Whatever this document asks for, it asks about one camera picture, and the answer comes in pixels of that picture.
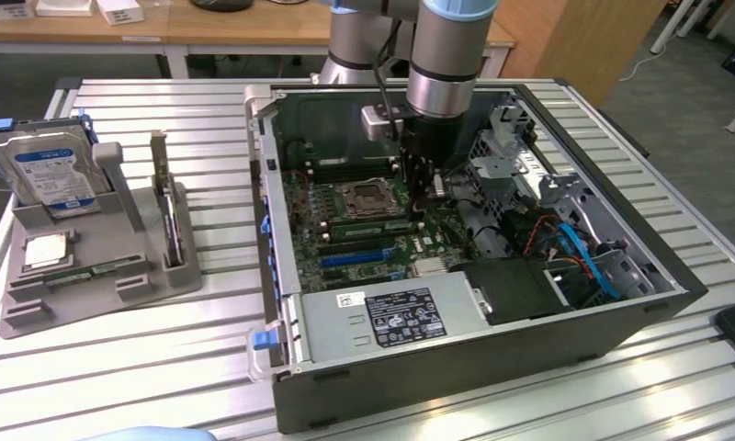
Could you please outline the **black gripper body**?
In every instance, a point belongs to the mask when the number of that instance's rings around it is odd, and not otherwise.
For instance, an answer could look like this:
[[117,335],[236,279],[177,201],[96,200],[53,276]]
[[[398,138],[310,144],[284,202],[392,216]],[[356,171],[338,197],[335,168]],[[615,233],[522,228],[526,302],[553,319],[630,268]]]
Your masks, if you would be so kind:
[[435,119],[418,116],[403,120],[402,166],[410,174],[418,165],[444,169],[458,147],[463,116]]

